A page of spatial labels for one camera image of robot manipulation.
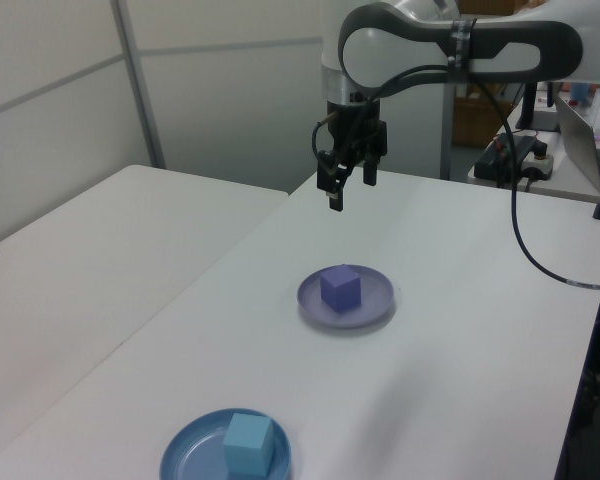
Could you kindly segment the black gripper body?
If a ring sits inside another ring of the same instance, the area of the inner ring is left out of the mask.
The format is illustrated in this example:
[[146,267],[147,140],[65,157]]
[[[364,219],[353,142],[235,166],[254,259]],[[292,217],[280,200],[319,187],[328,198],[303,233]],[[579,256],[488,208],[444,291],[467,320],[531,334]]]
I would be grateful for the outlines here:
[[327,103],[327,113],[335,113],[328,122],[328,131],[333,138],[332,151],[343,166],[355,166],[364,162],[365,140],[378,128],[380,101],[351,105]]

